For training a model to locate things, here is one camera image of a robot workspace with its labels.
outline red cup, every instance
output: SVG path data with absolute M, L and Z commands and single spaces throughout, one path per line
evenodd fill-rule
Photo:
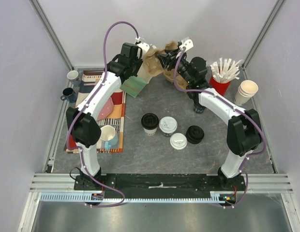
M 209 81 L 209 84 L 222 96 L 225 94 L 230 83 L 230 81 L 227 83 L 219 83 L 213 78 L 213 76 L 210 78 Z

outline black lid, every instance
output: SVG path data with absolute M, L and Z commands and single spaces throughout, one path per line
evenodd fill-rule
M 143 128 L 145 128 L 147 130 L 152 130 L 152 129 L 155 129 L 158 127 L 159 118 L 155 114 L 147 113 L 142 116 L 141 124 L 142 124 Z
M 198 144 L 204 138 L 204 131 L 199 126 L 190 126 L 185 134 L 188 142 Z

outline striped cloth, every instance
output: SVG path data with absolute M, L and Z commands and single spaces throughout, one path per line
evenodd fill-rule
M 84 71 L 82 82 L 80 85 L 76 106 L 79 105 L 93 90 L 94 86 L 85 86 L 85 83 L 98 82 L 103 74 L 103 71 Z M 118 134 L 119 142 L 114 145 L 109 151 L 104 149 L 104 142 L 99 140 L 96 144 L 98 153 L 114 153 L 123 151 L 123 133 L 124 133 L 124 114 L 125 114 L 125 98 L 126 94 L 121 89 L 117 89 L 112 95 L 113 101 L 112 112 L 104 119 L 98 120 L 97 124 L 102 127 L 105 125 L 113 126 Z M 72 136 L 69 138 L 70 147 L 76 147 L 76 143 L 73 141 Z M 64 147 L 68 153 L 78 153 L 78 149 L 73 151 L 68 150 L 66 145 Z

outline gray floor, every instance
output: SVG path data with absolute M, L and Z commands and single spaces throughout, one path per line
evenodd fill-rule
M 235 209 L 202 203 L 129 203 L 91 209 L 40 202 L 32 232 L 291 232 L 280 195 L 246 195 Z
M 228 100 L 233 99 L 242 80 L 232 81 L 225 94 Z M 249 101 L 243 107 L 251 109 L 253 104 Z M 178 122 L 176 132 L 180 133 L 186 133 L 191 125 L 198 125 L 204 130 L 205 138 L 198 145 L 189 143 L 184 150 L 175 150 L 159 130 L 154 136 L 144 133 L 140 120 L 145 113 L 155 113 L 159 118 L 174 117 Z M 123 152 L 98 154 L 97 158 L 103 173 L 215 174 L 228 152 L 226 129 L 225 123 L 210 110 L 196 114 L 193 102 L 186 94 L 177 91 L 163 76 L 157 76 L 136 98 L 127 95 Z M 55 157 L 54 173 L 67 173 L 81 165 L 79 154 L 63 151 L 66 134 L 65 121 Z M 244 169 L 254 174 L 273 173 L 267 153 L 250 159 Z

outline white wall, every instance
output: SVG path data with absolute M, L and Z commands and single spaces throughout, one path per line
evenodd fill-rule
M 276 0 L 39 0 L 74 66 L 103 65 L 103 40 L 117 21 L 129 21 L 148 43 L 163 47 L 189 36 L 188 57 L 209 62 L 245 59 Z M 133 42 L 129 26 L 117 26 L 107 42 L 107 59 Z
M 288 0 L 249 63 L 275 165 L 300 206 L 300 0 Z
M 41 172 L 68 70 L 28 0 L 0 1 L 0 231 Z

